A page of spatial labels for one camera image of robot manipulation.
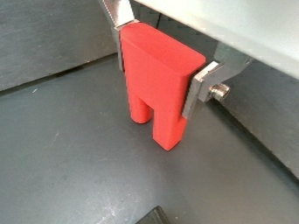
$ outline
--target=red plastic block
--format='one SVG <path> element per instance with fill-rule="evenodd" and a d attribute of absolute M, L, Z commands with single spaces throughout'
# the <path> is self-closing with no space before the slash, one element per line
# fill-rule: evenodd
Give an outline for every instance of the red plastic block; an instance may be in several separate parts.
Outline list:
<path fill-rule="evenodd" d="M 190 78 L 206 58 L 143 23 L 121 31 L 131 117 L 147 123 L 154 109 L 154 140 L 170 150 L 182 140 Z"/>

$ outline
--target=red block leg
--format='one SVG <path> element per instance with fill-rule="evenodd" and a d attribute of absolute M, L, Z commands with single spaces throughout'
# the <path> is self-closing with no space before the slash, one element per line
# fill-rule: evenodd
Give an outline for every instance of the red block leg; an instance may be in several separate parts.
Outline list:
<path fill-rule="evenodd" d="M 127 90 L 131 118 L 137 123 L 147 123 L 153 118 L 153 109 L 137 94 Z"/>

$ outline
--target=dark gray wall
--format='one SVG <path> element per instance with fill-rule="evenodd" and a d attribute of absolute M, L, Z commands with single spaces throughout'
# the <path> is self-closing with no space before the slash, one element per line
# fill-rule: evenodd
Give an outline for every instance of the dark gray wall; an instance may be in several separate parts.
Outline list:
<path fill-rule="evenodd" d="M 159 29 L 213 60 L 215 39 L 166 16 Z M 255 60 L 227 83 L 225 107 L 299 178 L 299 80 Z"/>
<path fill-rule="evenodd" d="M 0 90 L 117 51 L 98 0 L 4 0 L 0 31 Z"/>

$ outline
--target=gray surface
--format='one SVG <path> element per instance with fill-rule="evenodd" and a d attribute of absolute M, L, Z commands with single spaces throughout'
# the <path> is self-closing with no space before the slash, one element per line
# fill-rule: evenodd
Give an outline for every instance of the gray surface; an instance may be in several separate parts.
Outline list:
<path fill-rule="evenodd" d="M 299 189 L 210 104 L 167 152 L 129 115 L 118 58 L 0 97 L 0 220 L 295 224 Z"/>
<path fill-rule="evenodd" d="M 159 29 L 213 60 L 217 40 L 166 16 Z M 299 178 L 299 80 L 255 60 L 227 83 L 225 106 Z"/>
<path fill-rule="evenodd" d="M 137 0 L 299 79 L 297 0 Z"/>
<path fill-rule="evenodd" d="M 0 90 L 117 51 L 98 0 L 4 0 L 0 30 Z"/>

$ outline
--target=gray floor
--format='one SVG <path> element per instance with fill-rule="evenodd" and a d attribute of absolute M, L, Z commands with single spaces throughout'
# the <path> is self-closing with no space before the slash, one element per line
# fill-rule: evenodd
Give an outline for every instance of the gray floor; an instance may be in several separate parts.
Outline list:
<path fill-rule="evenodd" d="M 298 185 L 211 103 L 167 152 L 130 120 L 110 57 L 0 97 L 0 223 L 299 221 Z"/>

